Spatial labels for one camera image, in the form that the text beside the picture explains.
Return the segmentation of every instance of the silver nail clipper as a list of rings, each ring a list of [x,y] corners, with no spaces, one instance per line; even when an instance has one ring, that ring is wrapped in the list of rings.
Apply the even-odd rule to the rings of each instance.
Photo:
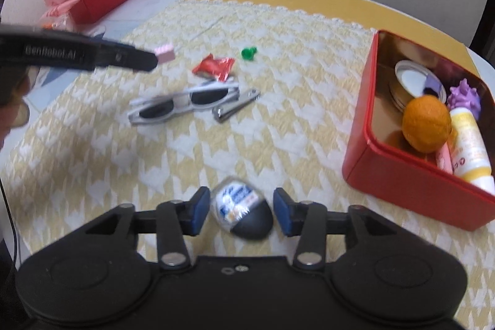
[[[219,107],[213,108],[213,116],[219,123],[222,123],[228,120],[237,111],[252,103],[260,95],[261,93],[259,90],[252,88],[248,92],[241,94],[237,101],[222,104]]]

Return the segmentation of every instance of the yellow cloth border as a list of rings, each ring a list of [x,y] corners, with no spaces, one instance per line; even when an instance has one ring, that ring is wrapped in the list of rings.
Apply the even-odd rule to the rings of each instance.
[[[368,0],[235,0],[271,6],[284,6],[289,10],[304,10],[306,13],[320,13],[328,18],[339,18],[356,22],[366,28],[384,29],[409,38],[438,54],[447,57],[475,75],[474,66],[464,44],[447,34],[419,22],[400,12]]]

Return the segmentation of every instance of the pink eraser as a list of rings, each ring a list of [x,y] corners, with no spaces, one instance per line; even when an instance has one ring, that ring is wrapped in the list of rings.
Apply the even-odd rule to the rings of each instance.
[[[157,55],[159,65],[171,62],[175,59],[174,46],[172,44],[166,44],[155,48],[154,52],[155,55]]]
[[[447,143],[445,143],[436,153],[437,167],[448,174],[452,174],[452,159]]]

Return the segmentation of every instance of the dark lens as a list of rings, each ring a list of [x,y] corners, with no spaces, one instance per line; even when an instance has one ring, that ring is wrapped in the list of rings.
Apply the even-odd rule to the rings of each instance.
[[[140,111],[139,116],[144,119],[160,118],[168,115],[174,110],[174,101],[168,100],[158,105],[145,108]]]
[[[229,92],[229,89],[197,91],[191,94],[191,102],[195,105],[208,105],[220,101]]]

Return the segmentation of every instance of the white bottle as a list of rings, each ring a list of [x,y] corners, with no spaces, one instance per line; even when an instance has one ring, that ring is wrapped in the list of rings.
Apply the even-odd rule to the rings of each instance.
[[[450,111],[450,117],[453,136],[448,144],[454,175],[495,195],[492,166],[473,114],[461,107]]]

